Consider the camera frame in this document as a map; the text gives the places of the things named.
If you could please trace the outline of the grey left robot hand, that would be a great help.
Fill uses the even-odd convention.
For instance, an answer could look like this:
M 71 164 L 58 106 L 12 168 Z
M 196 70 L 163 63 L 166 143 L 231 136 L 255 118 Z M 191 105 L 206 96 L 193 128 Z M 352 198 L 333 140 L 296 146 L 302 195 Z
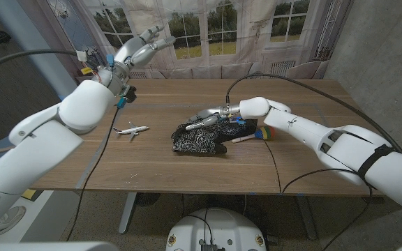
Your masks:
M 152 26 L 128 40 L 114 55 L 114 65 L 100 68 L 91 80 L 102 84 L 115 96 L 127 96 L 133 102 L 136 88 L 127 84 L 132 69 L 146 66 L 158 51 L 172 46 L 176 41 L 174 36 L 155 40 L 162 30 L 162 26 Z

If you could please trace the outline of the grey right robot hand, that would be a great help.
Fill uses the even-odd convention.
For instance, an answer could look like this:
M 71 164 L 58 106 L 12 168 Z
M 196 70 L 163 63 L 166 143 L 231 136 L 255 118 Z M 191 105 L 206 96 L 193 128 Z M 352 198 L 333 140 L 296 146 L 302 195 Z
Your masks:
M 190 131 L 198 128 L 212 126 L 219 121 L 229 121 L 232 123 L 241 123 L 244 119 L 240 114 L 239 105 L 226 105 L 204 109 L 192 116 L 190 123 L 185 130 Z

